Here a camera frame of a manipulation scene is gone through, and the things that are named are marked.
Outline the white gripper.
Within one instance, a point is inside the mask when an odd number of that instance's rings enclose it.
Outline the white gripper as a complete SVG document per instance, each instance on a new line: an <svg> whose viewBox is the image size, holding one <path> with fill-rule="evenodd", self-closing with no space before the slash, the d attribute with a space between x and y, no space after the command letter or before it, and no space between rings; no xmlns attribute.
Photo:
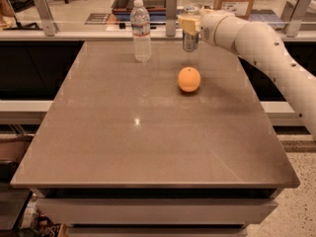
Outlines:
<svg viewBox="0 0 316 237"><path fill-rule="evenodd" d="M195 36L200 32L205 43L236 54L235 40L248 21L223 10L203 10L201 16L180 15L178 24L185 33Z"/></svg>

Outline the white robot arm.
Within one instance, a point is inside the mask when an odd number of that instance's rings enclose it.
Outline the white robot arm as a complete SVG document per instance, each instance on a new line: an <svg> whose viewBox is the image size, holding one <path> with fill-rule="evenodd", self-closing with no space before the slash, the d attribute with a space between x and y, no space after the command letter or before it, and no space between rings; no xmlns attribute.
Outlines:
<svg viewBox="0 0 316 237"><path fill-rule="evenodd" d="M291 57L271 26L208 9L196 15L182 14L178 24L184 33L200 36L267 75L316 138L316 77Z"/></svg>

